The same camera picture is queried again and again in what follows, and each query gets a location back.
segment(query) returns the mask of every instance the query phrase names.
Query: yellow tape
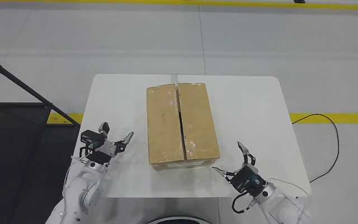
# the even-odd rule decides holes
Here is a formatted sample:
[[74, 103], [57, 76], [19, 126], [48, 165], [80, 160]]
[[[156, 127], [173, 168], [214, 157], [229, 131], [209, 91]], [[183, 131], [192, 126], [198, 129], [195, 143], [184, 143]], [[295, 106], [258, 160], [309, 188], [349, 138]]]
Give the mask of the yellow tape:
[[240, 2], [216, 0], [0, 0], [0, 2], [41, 3], [127, 3], [127, 4], [177, 4], [230, 7], [311, 8], [323, 10], [358, 10], [358, 4], [297, 4], [294, 2]]
[[[72, 119], [81, 124], [83, 119], [83, 114], [68, 114]], [[310, 114], [290, 114], [291, 122], [295, 122], [307, 115]], [[337, 114], [337, 113], [327, 113], [324, 114], [331, 118], [336, 124], [358, 124], [358, 114]], [[70, 124], [68, 120], [63, 118], [59, 114], [50, 114], [49, 119], [47, 121], [48, 124]], [[327, 118], [322, 116], [310, 116], [300, 122], [298, 124], [329, 124], [331, 123]]]
[[[83, 119], [83, 114], [68, 114], [73, 120], [81, 124]], [[47, 120], [48, 124], [71, 124], [66, 118], [59, 114], [50, 114], [49, 119]]]
[[[290, 114], [291, 121], [295, 122], [310, 114]], [[336, 114], [336, 113], [325, 113], [323, 114], [333, 120], [336, 124], [358, 124], [358, 114]], [[331, 122], [323, 116], [310, 116], [297, 124], [330, 124]]]

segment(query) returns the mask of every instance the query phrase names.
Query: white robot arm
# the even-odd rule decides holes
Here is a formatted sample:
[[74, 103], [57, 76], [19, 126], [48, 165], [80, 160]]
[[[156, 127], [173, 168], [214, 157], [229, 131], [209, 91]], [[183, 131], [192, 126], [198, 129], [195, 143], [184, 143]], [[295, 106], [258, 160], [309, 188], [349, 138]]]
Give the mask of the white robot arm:
[[103, 180], [110, 160], [116, 157], [117, 153], [124, 152], [134, 134], [131, 132], [118, 142], [110, 142], [107, 139], [109, 126], [106, 122], [101, 124], [98, 131], [99, 133], [95, 133], [86, 130], [81, 134], [81, 142], [86, 146], [80, 149], [80, 156], [83, 150], [86, 156], [75, 162], [80, 161], [85, 166], [67, 187], [64, 187], [63, 199], [55, 206], [46, 224], [87, 223], [85, 219], [91, 208], [96, 206], [103, 191]]
[[[256, 158], [249, 153], [243, 144], [240, 142], [237, 143], [244, 157], [242, 167], [234, 172], [213, 167], [215, 171], [224, 177], [226, 181], [240, 193], [233, 201], [232, 210], [237, 214], [241, 214], [248, 211], [255, 204], [258, 204], [270, 224], [310, 223], [306, 206], [299, 203], [296, 198], [285, 194], [280, 188], [270, 182], [270, 180], [281, 181], [287, 184], [291, 183], [274, 178], [264, 180], [259, 176], [258, 169], [255, 167]], [[304, 191], [309, 199], [309, 195], [305, 190], [295, 184], [291, 185]], [[240, 211], [236, 210], [236, 200], [246, 194], [253, 197], [252, 202], [245, 209]]]

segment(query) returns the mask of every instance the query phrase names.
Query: round base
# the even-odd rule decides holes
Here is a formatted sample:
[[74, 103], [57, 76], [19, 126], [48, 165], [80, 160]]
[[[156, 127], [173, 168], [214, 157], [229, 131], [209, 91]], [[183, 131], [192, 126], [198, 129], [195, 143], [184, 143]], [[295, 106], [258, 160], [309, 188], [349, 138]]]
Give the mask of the round base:
[[160, 218], [148, 224], [211, 224], [199, 218], [185, 217], [185, 216], [172, 216]]

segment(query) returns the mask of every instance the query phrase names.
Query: white floor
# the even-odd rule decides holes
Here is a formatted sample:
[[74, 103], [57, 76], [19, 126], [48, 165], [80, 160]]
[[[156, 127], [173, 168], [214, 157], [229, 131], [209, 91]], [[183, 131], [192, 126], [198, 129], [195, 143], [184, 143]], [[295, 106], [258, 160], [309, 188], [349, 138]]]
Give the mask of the white floor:
[[[275, 76], [291, 113], [358, 111], [355, 11], [44, 4], [0, 8], [1, 65], [67, 113], [84, 111], [98, 73]], [[35, 99], [0, 76], [0, 101]], [[338, 130], [341, 157], [329, 175], [312, 183], [314, 223], [356, 223], [358, 125], [341, 124]], [[312, 179], [334, 160], [333, 126], [296, 125], [295, 131]], [[215, 224], [264, 223], [258, 210], [232, 214], [230, 199], [108, 200], [111, 210], [98, 215], [98, 222], [144, 223], [179, 213]]]

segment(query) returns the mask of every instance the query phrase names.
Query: black stand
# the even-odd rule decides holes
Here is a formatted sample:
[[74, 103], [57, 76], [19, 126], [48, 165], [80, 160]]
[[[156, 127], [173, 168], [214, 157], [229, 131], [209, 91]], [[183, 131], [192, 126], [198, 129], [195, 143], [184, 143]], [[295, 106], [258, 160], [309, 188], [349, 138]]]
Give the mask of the black stand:
[[[2, 66], [0, 73], [42, 102], [0, 103], [1, 223], [44, 223], [60, 198], [80, 124]], [[48, 125], [51, 110], [72, 124]]]

